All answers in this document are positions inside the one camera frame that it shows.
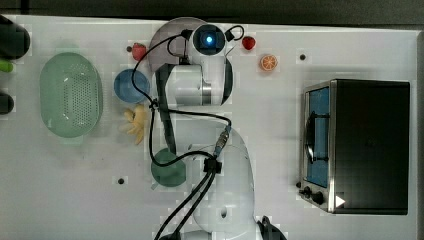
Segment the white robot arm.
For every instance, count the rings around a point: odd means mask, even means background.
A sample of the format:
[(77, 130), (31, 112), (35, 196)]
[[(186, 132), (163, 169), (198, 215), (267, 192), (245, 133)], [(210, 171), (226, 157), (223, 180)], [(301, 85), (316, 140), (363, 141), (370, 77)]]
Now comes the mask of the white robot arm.
[(222, 105), (233, 86), (227, 43), (232, 33), (212, 24), (184, 29), (177, 37), (187, 41), (177, 64), (165, 63), (153, 74), (156, 99), (168, 153), (153, 164), (184, 170), (194, 163), (201, 181), (164, 221), (185, 206), (190, 209), (170, 234), (161, 227), (154, 240), (287, 240), (268, 217), (254, 217), (254, 183), (248, 150), (224, 116), (187, 111), (187, 106)]

